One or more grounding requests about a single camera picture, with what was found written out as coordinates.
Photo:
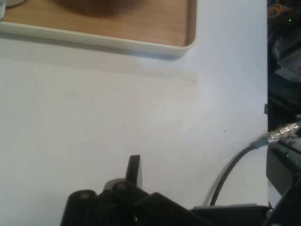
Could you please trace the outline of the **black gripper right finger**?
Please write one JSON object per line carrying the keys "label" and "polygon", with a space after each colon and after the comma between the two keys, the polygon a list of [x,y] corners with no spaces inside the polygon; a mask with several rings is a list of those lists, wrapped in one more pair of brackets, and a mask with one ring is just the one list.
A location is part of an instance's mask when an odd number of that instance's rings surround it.
{"label": "black gripper right finger", "polygon": [[135,212],[138,221],[145,226],[210,226],[212,224],[157,192],[139,199],[135,203]]}

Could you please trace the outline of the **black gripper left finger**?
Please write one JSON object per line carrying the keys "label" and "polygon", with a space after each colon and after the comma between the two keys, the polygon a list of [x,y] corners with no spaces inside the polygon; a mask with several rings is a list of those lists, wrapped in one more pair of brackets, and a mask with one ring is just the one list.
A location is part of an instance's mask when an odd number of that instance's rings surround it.
{"label": "black gripper left finger", "polygon": [[62,220],[62,226],[121,226],[133,223],[133,217],[126,213],[125,205],[113,193],[114,187],[126,185],[141,188],[141,156],[129,157],[126,175],[108,181],[103,191],[97,194],[93,190],[79,190],[69,195]]}

